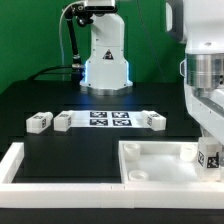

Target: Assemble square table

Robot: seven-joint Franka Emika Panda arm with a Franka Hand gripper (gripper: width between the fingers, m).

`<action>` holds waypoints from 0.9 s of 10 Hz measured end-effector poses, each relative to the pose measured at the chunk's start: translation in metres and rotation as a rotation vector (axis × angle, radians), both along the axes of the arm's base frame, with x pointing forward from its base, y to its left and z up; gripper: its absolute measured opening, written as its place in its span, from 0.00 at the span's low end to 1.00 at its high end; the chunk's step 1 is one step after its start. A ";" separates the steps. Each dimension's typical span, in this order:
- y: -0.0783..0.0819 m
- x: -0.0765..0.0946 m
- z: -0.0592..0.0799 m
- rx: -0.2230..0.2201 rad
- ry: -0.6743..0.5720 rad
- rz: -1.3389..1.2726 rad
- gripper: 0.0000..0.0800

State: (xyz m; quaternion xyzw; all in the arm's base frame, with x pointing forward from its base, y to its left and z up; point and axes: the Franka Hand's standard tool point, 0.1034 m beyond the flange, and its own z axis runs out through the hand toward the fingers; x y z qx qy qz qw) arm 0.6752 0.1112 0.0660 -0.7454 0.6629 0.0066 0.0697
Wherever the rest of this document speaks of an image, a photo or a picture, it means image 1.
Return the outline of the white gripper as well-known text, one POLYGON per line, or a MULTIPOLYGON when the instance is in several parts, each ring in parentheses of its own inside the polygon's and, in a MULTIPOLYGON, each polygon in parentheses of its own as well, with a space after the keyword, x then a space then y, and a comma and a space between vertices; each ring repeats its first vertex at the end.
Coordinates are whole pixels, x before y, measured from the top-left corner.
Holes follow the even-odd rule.
POLYGON ((196 97, 190 86, 184 87, 188 113, 219 142, 224 142, 224 97, 218 105, 214 101, 196 97))

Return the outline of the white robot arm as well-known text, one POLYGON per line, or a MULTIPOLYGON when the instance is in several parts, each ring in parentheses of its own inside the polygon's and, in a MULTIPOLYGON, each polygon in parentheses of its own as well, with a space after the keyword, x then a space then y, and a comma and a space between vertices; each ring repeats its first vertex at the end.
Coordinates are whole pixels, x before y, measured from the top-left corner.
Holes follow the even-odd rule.
MULTIPOLYGON (((224 144, 224 0, 165 0, 166 32, 186 45, 180 64, 188 113, 224 144)), ((91 28, 84 90, 113 94, 132 85, 123 56, 124 22, 115 0, 81 3, 91 28)))

